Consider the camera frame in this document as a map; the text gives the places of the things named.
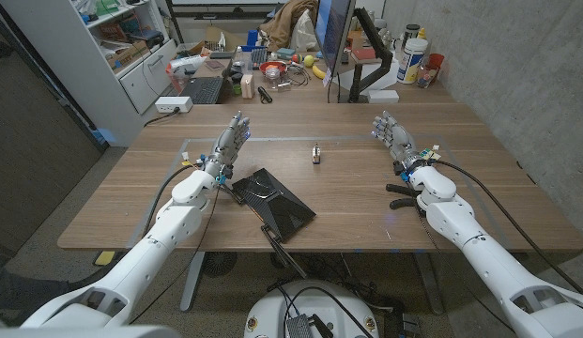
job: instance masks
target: computer monitor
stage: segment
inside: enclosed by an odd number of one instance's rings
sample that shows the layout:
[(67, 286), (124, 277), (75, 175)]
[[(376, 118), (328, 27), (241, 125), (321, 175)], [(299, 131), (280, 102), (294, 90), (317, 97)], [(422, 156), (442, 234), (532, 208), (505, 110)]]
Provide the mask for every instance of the computer monitor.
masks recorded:
[(338, 72), (356, 0), (320, 0), (316, 16), (316, 40), (330, 74)]
[(361, 96), (360, 92), (389, 72), (393, 54), (383, 45), (375, 24), (370, 20), (366, 9), (357, 9), (354, 8), (355, 6), (356, 0), (320, 0), (315, 33), (328, 71), (330, 70), (330, 75), (334, 76), (339, 72), (341, 55), (344, 52), (351, 18), (353, 16), (358, 18), (366, 37), (375, 50), (375, 56), (381, 59), (381, 66), (361, 79), (362, 64), (357, 64), (354, 68), (354, 80), (349, 89), (349, 95), (342, 96), (340, 101), (366, 102), (366, 97)]

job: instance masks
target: desk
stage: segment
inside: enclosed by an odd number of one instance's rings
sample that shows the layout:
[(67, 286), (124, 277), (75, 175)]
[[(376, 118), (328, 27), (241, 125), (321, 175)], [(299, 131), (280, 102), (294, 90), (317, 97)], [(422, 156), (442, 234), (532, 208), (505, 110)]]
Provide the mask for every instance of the desk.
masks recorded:
[[(302, 53), (302, 55), (312, 55), (314, 56), (315, 53)], [(216, 61), (222, 63), (225, 67), (228, 66), (228, 62), (230, 59), (215, 59)], [(353, 58), (349, 58), (348, 65), (342, 65), (340, 70), (341, 72), (345, 72), (348, 70), (352, 70), (354, 68), (354, 60)], [(324, 60), (317, 61), (315, 63), (321, 69), (326, 69)], [(253, 77), (255, 80), (255, 88), (256, 92), (255, 95), (258, 96), (258, 100), (247, 100), (242, 98), (240, 95), (235, 96), (232, 93), (232, 86), (228, 86), (228, 90), (224, 90), (221, 93), (221, 98), (219, 102), (224, 104), (229, 103), (237, 103), (237, 104), (261, 104), (259, 99), (259, 94), (257, 93), (257, 87), (263, 86), (268, 91), (268, 94), (272, 97), (273, 103), (272, 104), (295, 104), (297, 103), (298, 98), (301, 98), (303, 102), (326, 102), (327, 101), (327, 90), (328, 88), (322, 85), (322, 80), (318, 79), (314, 76), (311, 69), (307, 69), (308, 73), (312, 77), (312, 80), (307, 85), (293, 85), (291, 91), (292, 93), (283, 92), (279, 93), (274, 89), (268, 88), (266, 83), (266, 78), (262, 74), (261, 71), (254, 71)], [(193, 77), (217, 77), (222, 76), (222, 69), (219, 70), (211, 70), (208, 67), (202, 65), (196, 72), (193, 74)], [(442, 85), (431, 85), (426, 91), (418, 88), (416, 85), (405, 85), (405, 84), (394, 84), (390, 86), (388, 89), (393, 89), (397, 91), (397, 94), (400, 96), (401, 103), (455, 103), (452, 96), (448, 94), (448, 92), (443, 88)], [(339, 90), (339, 86), (337, 84), (330, 85), (330, 101), (336, 102), (337, 101), (337, 91)], [(341, 94), (347, 94), (349, 91), (341, 88)]]
[[(288, 251), (432, 252), (435, 248), (415, 210), (389, 209), (389, 202), (401, 196), (386, 192), (385, 184), (402, 182), (392, 173), (387, 149), (368, 137), (375, 116), (387, 109), (420, 148), (441, 145), (443, 160), (485, 183), (542, 249), (583, 249), (579, 233), (465, 104), (326, 104), (309, 102), (298, 93), (287, 93), (296, 98), (293, 105), (196, 105), (189, 114), (145, 128), (58, 245), (94, 251), (129, 248), (139, 239), (147, 207), (164, 178), (181, 166), (180, 152), (193, 157), (208, 153), (213, 138), (241, 110), (252, 120), (252, 138), (240, 150), (232, 181), (266, 167), (317, 214), (284, 245)], [(319, 165), (311, 161), (316, 142), (322, 149)], [(450, 168), (438, 169), (456, 183), (479, 222), (501, 244), (513, 252), (531, 250), (479, 188)], [(165, 191), (160, 206), (171, 188)], [(202, 250), (271, 251), (260, 225), (247, 207), (220, 193)], [(179, 250), (194, 250), (201, 233), (181, 243)], [(441, 236), (434, 237), (441, 250), (457, 250)]]

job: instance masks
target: bowl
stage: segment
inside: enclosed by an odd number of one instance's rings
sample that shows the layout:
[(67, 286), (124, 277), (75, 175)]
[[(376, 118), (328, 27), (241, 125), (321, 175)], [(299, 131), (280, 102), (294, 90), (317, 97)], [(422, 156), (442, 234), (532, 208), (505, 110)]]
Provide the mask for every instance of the bowl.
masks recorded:
[(285, 64), (285, 62), (281, 62), (281, 61), (268, 61), (263, 63), (262, 65), (260, 65), (260, 70), (262, 70), (262, 74), (266, 75), (266, 68), (268, 66), (276, 66), (279, 68), (279, 70), (281, 71), (281, 74), (283, 74), (284, 72), (287, 71), (287, 65)]

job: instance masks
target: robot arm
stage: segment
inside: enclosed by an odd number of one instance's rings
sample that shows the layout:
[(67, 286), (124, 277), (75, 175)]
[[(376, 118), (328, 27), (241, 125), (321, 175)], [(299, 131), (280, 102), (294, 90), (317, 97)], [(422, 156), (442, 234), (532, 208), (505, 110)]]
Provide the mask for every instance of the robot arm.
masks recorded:
[(543, 281), (528, 272), (476, 221), (455, 184), (430, 166), (414, 139), (389, 113), (377, 117), (373, 135), (395, 159), (396, 175), (422, 191), (417, 198), (435, 231), (454, 243), (499, 302), (521, 337), (582, 337), (583, 295)]
[(128, 324), (137, 301), (178, 245), (192, 236), (209, 200), (204, 193), (231, 177), (233, 163), (249, 138), (249, 118), (239, 112), (214, 142), (200, 170), (178, 183), (156, 222), (99, 281), (57, 297), (31, 315), (22, 328), (102, 328)]

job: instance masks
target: banana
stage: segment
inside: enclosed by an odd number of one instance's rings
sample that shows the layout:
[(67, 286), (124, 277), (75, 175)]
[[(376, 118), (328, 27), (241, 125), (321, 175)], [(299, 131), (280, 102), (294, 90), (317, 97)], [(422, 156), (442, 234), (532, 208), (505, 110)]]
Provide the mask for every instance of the banana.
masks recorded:
[(312, 72), (318, 79), (324, 79), (327, 75), (324, 71), (320, 70), (316, 65), (312, 66)]

